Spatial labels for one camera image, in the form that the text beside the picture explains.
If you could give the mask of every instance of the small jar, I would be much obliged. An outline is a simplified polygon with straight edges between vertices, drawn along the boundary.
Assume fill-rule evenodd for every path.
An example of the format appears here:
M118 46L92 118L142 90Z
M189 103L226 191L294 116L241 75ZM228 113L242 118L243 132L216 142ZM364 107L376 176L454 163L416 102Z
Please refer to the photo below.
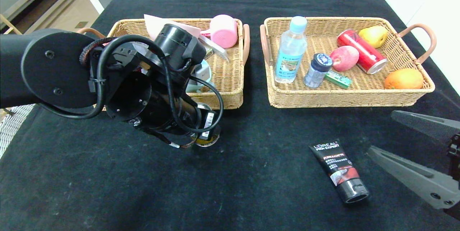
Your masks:
M312 64L304 77L304 83L309 88L318 88L321 85L327 71L332 67L332 59L324 53L313 56Z

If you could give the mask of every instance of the tube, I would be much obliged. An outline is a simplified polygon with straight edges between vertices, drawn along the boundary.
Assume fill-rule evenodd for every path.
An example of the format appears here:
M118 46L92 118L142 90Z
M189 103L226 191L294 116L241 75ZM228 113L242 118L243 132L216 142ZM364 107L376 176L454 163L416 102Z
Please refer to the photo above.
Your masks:
M369 196L368 189L338 140L308 147L331 178L344 203L354 203Z

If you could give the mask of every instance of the pink cup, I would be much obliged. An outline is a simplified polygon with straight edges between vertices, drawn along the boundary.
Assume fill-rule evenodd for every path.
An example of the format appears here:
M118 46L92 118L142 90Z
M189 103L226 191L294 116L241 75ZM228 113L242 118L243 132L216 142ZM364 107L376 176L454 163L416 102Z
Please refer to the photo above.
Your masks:
M209 23L209 30L202 32L224 49L233 47L238 40L236 22L230 15L216 15Z

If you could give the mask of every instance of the black tablecloth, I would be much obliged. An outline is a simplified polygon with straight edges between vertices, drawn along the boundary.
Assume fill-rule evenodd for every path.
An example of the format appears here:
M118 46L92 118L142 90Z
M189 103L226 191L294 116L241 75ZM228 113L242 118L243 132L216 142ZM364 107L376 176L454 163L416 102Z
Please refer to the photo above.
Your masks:
M208 149L179 150L99 115L85 121L35 108L0 161L4 230L458 230L365 155L375 145L447 173L446 147L394 122L401 108L269 105L259 25L268 17L363 16L403 22L384 0L113 0L94 23L120 19L212 18L251 27L244 103L225 111ZM424 50L409 34L416 56ZM460 120L460 99L428 59L436 84L412 112ZM343 205L307 145L340 138L368 200Z

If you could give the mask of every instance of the pear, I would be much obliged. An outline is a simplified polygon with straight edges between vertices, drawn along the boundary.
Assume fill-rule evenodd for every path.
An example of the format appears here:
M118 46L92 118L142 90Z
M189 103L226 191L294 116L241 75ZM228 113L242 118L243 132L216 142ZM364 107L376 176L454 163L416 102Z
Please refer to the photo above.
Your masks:
M372 26L359 31L359 36L374 48L383 45L388 37L388 31L383 26Z

